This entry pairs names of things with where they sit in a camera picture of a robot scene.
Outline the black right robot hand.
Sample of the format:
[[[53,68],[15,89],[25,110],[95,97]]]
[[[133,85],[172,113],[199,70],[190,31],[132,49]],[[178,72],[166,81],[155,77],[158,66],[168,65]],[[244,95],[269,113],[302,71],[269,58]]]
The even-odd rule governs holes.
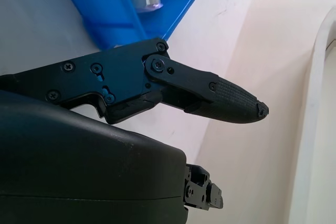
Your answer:
[[[163,103],[247,124],[268,107],[150,39],[1,76],[1,223],[186,223],[221,190],[185,153],[116,127]]]

